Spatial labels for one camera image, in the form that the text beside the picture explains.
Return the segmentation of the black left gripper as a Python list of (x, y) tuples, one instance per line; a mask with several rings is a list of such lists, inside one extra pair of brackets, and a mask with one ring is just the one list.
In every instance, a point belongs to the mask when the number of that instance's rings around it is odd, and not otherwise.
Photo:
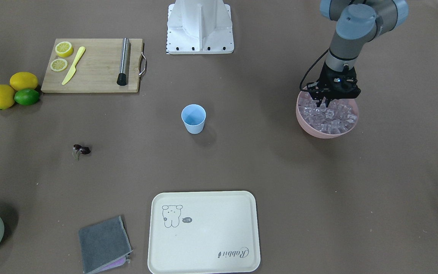
[(308, 83), (305, 91), (316, 100), (317, 108), (324, 100), (325, 107), (328, 109), (334, 100), (356, 99), (360, 95), (356, 70), (345, 65), (342, 71), (338, 72), (324, 63), (318, 80)]

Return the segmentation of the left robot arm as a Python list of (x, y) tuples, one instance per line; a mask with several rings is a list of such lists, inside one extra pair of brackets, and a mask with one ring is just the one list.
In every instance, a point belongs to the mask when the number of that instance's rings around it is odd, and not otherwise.
[(355, 62), (363, 46), (404, 23), (409, 6), (405, 0), (322, 0), (320, 12), (336, 22), (336, 29), (318, 80), (303, 91), (317, 107), (328, 107), (333, 100), (360, 95)]

